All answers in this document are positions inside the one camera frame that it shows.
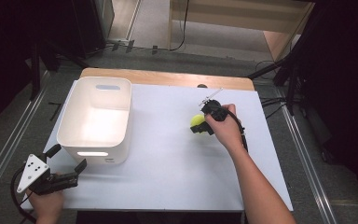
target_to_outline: wooden table edge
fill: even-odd
[[[122,77],[134,84],[197,87],[204,84],[212,89],[254,91],[251,79],[246,77],[220,77],[189,73],[169,73],[130,69],[86,68],[82,77]]]

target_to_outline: wooden board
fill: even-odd
[[[291,41],[296,35],[300,35],[308,21],[308,17],[313,10],[313,3],[305,5],[301,11],[298,12],[297,26],[282,27],[284,32],[271,32],[264,31],[269,51],[271,52],[272,59],[276,62],[279,61],[284,55],[285,50],[289,48]]]
[[[86,68],[80,77],[124,77],[134,84],[167,85],[197,87],[204,84],[209,88],[254,91],[255,87],[249,78],[219,77],[185,73],[167,73],[129,69]]]
[[[186,0],[171,0],[172,20],[185,19]],[[288,0],[192,0],[187,21],[285,33],[298,27],[307,2]]]
[[[114,0],[112,3],[115,19],[108,39],[129,40],[140,0]]]

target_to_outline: finger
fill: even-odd
[[[205,114],[204,117],[207,123],[210,123],[210,121],[214,120],[210,114]]]
[[[236,109],[236,107],[235,107],[234,104],[222,105],[222,107],[225,108],[225,109],[227,109],[227,110],[229,110],[231,113],[237,115],[237,112],[236,112],[237,109]]]

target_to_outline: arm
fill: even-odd
[[[29,200],[37,213],[37,224],[57,223],[63,208],[64,198],[62,191],[56,191],[46,195],[33,193]]]
[[[224,107],[236,114],[235,105],[224,105]],[[220,122],[215,121],[211,115],[206,115],[205,120],[234,162],[249,222],[296,223],[279,194],[243,147],[240,130],[235,120],[230,115]]]

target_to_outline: forearm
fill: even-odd
[[[55,224],[59,217],[38,217],[36,224]]]
[[[250,223],[295,223],[283,200],[242,146],[228,147]]]

